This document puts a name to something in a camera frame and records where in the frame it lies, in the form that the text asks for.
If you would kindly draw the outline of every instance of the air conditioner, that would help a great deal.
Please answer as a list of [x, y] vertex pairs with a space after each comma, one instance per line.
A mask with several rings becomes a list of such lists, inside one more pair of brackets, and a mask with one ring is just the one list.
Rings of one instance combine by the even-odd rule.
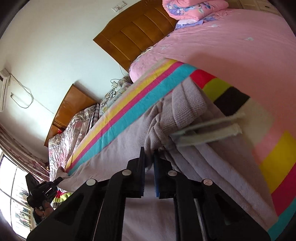
[[0, 72], [0, 112], [4, 111], [6, 103], [6, 95], [8, 92], [8, 85], [10, 82], [10, 73], [6, 69]]

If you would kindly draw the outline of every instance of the white wall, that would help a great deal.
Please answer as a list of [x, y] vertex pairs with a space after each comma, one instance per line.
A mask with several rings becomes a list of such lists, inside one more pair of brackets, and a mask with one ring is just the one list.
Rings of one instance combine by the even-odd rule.
[[[110, 79], [120, 78], [119, 65], [93, 38], [117, 13], [120, 0], [31, 0], [13, 19], [0, 39], [0, 69], [4, 67], [37, 101], [18, 107], [8, 96], [0, 123], [39, 157], [48, 158], [43, 146], [51, 122], [72, 83], [101, 99]], [[137, 0], [125, 0], [128, 4]], [[20, 104], [30, 97], [12, 81], [10, 92]]]

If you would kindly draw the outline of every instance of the window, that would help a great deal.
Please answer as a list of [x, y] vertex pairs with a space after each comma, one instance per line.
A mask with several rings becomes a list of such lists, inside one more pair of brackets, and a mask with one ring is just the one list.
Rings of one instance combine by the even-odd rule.
[[23, 238], [32, 230], [33, 220], [27, 203], [26, 175], [3, 153], [0, 155], [0, 209], [13, 230]]

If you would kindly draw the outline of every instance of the wall outlet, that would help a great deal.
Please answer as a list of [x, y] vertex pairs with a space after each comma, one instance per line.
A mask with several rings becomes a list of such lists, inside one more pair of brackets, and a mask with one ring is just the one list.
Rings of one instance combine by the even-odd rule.
[[120, 3], [118, 3], [115, 7], [112, 8], [112, 10], [114, 12], [118, 12], [120, 9], [122, 9], [124, 6], [126, 6], [127, 4], [124, 1], [121, 1]]

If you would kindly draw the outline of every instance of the pink bed sheet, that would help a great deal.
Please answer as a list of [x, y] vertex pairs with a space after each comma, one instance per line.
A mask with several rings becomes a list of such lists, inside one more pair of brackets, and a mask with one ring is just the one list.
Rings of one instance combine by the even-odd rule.
[[296, 137], [296, 37], [282, 17], [231, 9], [219, 20], [177, 29], [132, 63], [132, 81], [162, 58], [228, 82], [261, 103]]

